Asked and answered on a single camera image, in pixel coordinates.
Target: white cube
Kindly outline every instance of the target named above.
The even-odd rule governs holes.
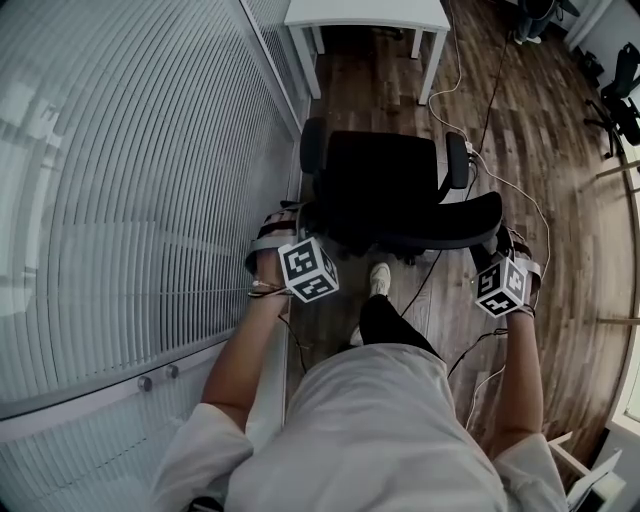
[[[509,258],[483,270],[475,278],[476,304],[498,318],[524,304],[526,273]]]
[[[303,302],[339,289],[338,269],[315,238],[278,248],[285,284]]]

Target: sleeve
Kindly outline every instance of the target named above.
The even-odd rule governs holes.
[[[252,454],[251,442],[231,418],[212,405],[198,404],[176,432],[152,481],[151,510],[182,510]]]
[[[567,512],[562,481],[542,434],[523,439],[504,451],[493,465],[504,484],[509,511]]]

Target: chair backrest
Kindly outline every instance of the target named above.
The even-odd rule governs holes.
[[[640,66],[640,52],[631,43],[618,52],[616,64],[616,77],[608,88],[620,98],[626,98],[637,85],[636,72]]]

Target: table leg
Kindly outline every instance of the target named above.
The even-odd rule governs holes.
[[[422,41],[422,29],[416,29],[416,33],[413,36],[413,48],[411,48],[411,58],[417,59],[420,53],[420,42]]]
[[[420,99],[418,104],[426,105],[429,99],[429,93],[431,92],[431,86],[433,85],[433,79],[436,76],[436,69],[438,68],[438,62],[440,61],[440,55],[442,54],[442,47],[444,46],[444,40],[447,37],[445,30],[436,32],[436,40],[431,47],[431,55],[429,56],[429,65],[427,71],[424,74],[424,83],[422,84],[422,92],[420,93]]]
[[[313,42],[316,43],[318,55],[324,55],[324,41],[322,40],[320,27],[311,27],[311,33],[313,34]]]
[[[598,174],[596,174],[596,179],[604,178],[605,176],[610,176],[611,174],[616,174],[617,172],[626,171],[627,169],[633,169],[634,167],[640,167],[640,160],[636,160],[635,162],[628,162],[614,169],[609,169],[608,171],[599,172]]]
[[[301,27],[294,26],[289,27],[289,32],[291,32],[291,39],[293,39],[293,44],[298,52],[298,58],[300,59],[304,76],[307,79],[307,85],[309,86],[311,97],[314,100],[319,100],[320,84],[318,83],[318,77],[316,76],[316,70],[313,66],[313,61],[311,60],[311,53],[309,52],[309,45],[307,45],[307,39],[304,37],[304,32]]]

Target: black pants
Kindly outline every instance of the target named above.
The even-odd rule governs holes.
[[[374,295],[362,306],[360,334],[365,345],[402,343],[419,347],[442,359],[431,343],[398,314],[384,295]]]

